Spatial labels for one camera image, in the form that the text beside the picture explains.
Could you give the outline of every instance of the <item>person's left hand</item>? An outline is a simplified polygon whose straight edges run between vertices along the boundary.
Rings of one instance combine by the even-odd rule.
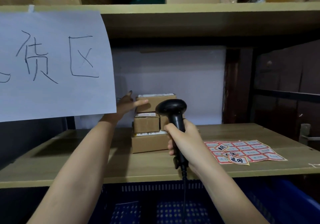
[[[131,95],[132,91],[128,92],[124,97],[122,97],[117,103],[117,112],[105,114],[100,121],[111,121],[113,123],[117,123],[131,109],[148,103],[147,99],[134,101]]]

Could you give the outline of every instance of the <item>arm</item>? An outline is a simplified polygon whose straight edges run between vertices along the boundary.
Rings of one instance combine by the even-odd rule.
[[[223,221],[226,224],[267,224],[267,220],[208,151],[197,128],[187,120],[184,120],[184,123],[185,133],[173,124],[166,125],[166,131],[189,160],[190,168],[201,179]],[[170,155],[174,155],[172,139],[168,148]]]
[[[105,114],[63,165],[28,224],[88,223],[98,201],[108,163],[111,140],[118,120],[136,106],[129,92],[117,113]]]

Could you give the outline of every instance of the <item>wooden shelf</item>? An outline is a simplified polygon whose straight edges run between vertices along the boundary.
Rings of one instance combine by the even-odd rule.
[[[250,166],[222,165],[232,177],[320,173],[320,152],[256,124],[199,126],[205,141],[259,140],[288,161],[262,161]],[[87,130],[68,130],[19,157],[0,171],[0,188],[49,186]],[[130,154],[131,129],[117,129],[104,183],[180,180],[167,151]],[[195,176],[189,172],[188,178]]]
[[[3,12],[28,6],[0,6]],[[148,37],[270,36],[320,28],[320,2],[66,5],[35,11],[100,11],[110,39]]]

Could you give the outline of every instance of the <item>forearm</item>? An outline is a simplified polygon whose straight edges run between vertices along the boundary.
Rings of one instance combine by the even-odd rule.
[[[268,223],[213,157],[195,168],[226,224]]]
[[[87,223],[98,200],[115,123],[101,121],[62,167],[28,223]]]

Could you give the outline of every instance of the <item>black cord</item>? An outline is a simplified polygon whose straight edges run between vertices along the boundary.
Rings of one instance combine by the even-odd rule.
[[[182,224],[185,224],[186,218],[186,190],[187,190],[187,168],[181,165],[182,181],[183,181],[183,210],[182,210]]]

